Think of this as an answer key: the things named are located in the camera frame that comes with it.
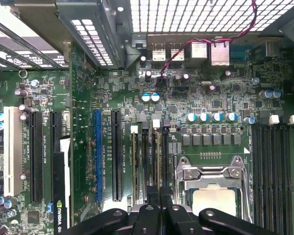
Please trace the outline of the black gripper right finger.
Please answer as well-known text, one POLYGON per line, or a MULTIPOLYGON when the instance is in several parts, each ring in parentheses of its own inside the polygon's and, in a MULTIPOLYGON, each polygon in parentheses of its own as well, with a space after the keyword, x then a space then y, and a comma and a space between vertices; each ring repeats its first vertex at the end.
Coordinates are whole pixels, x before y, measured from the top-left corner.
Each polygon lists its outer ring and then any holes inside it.
POLYGON ((186 206, 172 202, 172 189, 160 187, 160 201, 167 235, 271 235, 272 231, 217 209, 197 216, 186 206))

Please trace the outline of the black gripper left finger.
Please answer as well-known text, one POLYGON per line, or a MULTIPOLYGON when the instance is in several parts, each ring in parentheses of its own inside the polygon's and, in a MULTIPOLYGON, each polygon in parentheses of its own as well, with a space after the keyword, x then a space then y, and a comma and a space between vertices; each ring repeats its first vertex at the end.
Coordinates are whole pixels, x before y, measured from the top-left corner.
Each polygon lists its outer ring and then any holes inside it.
POLYGON ((160 196, 156 186, 147 186, 147 203, 135 205, 130 213, 113 208, 66 230, 67 235, 157 235, 160 196))

